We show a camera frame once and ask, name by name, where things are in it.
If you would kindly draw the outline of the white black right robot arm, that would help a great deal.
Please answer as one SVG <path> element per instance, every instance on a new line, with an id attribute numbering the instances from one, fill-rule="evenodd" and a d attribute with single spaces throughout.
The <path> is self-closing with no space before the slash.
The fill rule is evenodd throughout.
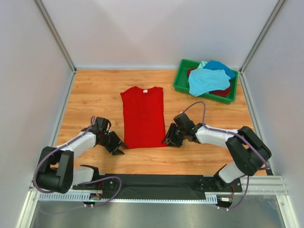
<path id="1" fill-rule="evenodd" d="M 233 161 L 214 175 L 214 186 L 218 191 L 226 191 L 240 177 L 251 177 L 257 171 L 269 168 L 271 151 L 251 128 L 243 126 L 236 130 L 225 130 L 205 123 L 195 124 L 185 113 L 180 113 L 173 120 L 162 141 L 167 146 L 181 147 L 183 141 L 187 140 L 228 149 Z"/>

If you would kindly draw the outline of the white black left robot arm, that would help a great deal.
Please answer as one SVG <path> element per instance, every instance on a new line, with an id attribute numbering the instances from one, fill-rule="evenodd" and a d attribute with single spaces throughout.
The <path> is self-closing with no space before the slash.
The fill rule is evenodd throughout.
<path id="1" fill-rule="evenodd" d="M 74 159 L 97 145 L 103 146 L 113 156 L 124 155 L 120 148 L 129 147 L 110 130 L 111 126 L 108 119 L 92 116 L 90 125 L 76 137 L 59 146 L 43 148 L 32 179 L 34 187 L 45 194 L 65 194 L 75 185 L 96 190 L 100 185 L 98 169 L 90 165 L 75 168 Z"/>

